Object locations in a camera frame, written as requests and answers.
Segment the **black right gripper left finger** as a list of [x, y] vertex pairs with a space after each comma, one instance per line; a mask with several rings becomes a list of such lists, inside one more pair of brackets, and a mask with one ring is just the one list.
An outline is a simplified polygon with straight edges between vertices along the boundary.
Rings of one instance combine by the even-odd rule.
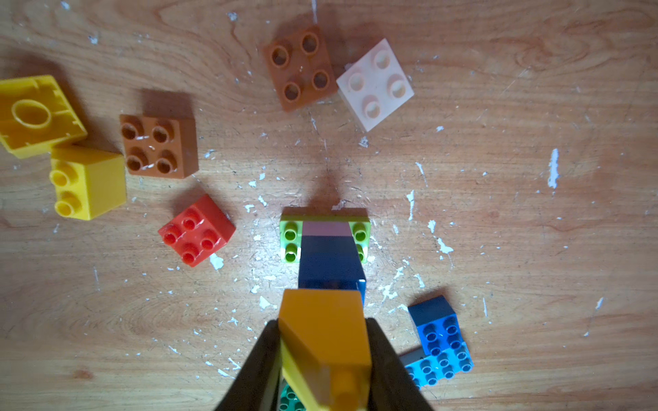
[[277, 410], [282, 368], [277, 320], [270, 320], [216, 410]]

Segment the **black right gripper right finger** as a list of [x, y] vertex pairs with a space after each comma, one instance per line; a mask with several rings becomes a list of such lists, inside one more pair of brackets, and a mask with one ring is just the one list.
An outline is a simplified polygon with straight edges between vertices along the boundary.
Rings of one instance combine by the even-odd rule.
[[426, 410], [432, 407], [405, 370], [382, 328], [366, 319], [372, 373], [368, 410]]

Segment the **dark green lego plate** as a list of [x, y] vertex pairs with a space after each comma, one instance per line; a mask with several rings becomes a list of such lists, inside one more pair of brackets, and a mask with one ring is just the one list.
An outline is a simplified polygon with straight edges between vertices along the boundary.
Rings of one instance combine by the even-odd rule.
[[291, 386], [284, 382], [279, 398], [279, 411], [305, 411], [306, 408], [301, 400], [292, 390]]

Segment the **yellow lego brick small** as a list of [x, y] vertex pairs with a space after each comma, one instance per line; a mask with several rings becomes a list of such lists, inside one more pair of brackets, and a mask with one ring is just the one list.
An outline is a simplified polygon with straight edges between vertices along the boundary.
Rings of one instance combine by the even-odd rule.
[[372, 357], [356, 290], [287, 289], [279, 311], [283, 376], [308, 410], [365, 410]]

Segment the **dark blue lego brick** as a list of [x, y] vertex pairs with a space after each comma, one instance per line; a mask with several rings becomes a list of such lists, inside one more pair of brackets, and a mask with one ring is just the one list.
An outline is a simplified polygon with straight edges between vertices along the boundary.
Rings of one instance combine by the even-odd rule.
[[444, 296], [409, 306], [408, 310], [426, 356], [458, 349], [464, 342], [458, 317]]

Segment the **lime green lego brick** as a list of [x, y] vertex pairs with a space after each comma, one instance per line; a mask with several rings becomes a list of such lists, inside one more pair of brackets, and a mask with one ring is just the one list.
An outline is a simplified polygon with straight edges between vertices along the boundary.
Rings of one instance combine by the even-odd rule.
[[300, 262], [303, 224], [308, 221], [348, 223], [361, 262], [367, 260], [372, 224], [366, 209], [346, 209], [345, 213], [322, 213], [315, 212], [309, 207], [285, 207], [279, 222], [280, 254], [285, 262]]

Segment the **lilac lego brick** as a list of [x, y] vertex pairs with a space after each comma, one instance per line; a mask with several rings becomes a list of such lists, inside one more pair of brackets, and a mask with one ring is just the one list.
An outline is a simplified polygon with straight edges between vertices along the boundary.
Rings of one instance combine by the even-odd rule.
[[302, 236], [345, 236], [352, 237], [348, 222], [305, 221]]

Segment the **light blue lego plate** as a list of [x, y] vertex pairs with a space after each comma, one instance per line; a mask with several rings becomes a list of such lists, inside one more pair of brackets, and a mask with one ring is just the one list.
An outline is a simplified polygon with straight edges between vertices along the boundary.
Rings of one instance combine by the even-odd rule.
[[446, 349], [438, 356], [425, 356], [422, 348], [399, 357], [414, 385], [421, 389], [435, 386], [442, 379], [452, 379], [458, 373], [469, 373], [474, 364], [465, 342], [457, 349]]

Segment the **red lego brick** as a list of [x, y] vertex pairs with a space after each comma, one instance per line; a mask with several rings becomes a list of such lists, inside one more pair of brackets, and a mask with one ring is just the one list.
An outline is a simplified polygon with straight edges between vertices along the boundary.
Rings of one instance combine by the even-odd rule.
[[224, 247], [235, 231], [236, 227], [212, 198], [203, 195], [159, 229], [159, 235], [183, 263], [196, 267]]

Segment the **brown lego brick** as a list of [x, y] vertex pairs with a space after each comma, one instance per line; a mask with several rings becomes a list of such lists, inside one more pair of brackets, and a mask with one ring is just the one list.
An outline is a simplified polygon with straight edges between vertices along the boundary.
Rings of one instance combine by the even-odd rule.
[[199, 170], [193, 118], [121, 115], [119, 121], [130, 174], [184, 179]]
[[327, 42], [317, 25], [276, 39], [263, 55], [285, 112], [292, 112], [338, 91]]

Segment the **yellow lego brick front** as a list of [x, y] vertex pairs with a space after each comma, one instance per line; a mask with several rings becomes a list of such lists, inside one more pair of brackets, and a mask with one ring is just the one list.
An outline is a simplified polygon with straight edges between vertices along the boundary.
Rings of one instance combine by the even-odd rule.
[[50, 181], [61, 217], [90, 221], [127, 200], [123, 156], [88, 147], [55, 147]]

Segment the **white lego brick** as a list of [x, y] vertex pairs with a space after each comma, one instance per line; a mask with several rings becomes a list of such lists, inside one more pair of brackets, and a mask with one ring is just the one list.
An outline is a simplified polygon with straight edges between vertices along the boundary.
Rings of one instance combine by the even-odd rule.
[[415, 95], [386, 39], [353, 63], [337, 84], [341, 98], [366, 132]]

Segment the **yellow lego brick rear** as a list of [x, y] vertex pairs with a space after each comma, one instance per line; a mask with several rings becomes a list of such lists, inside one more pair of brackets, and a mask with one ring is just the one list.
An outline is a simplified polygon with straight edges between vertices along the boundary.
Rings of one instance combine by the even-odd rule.
[[1, 144], [18, 159], [87, 137], [87, 130], [51, 75], [1, 81]]

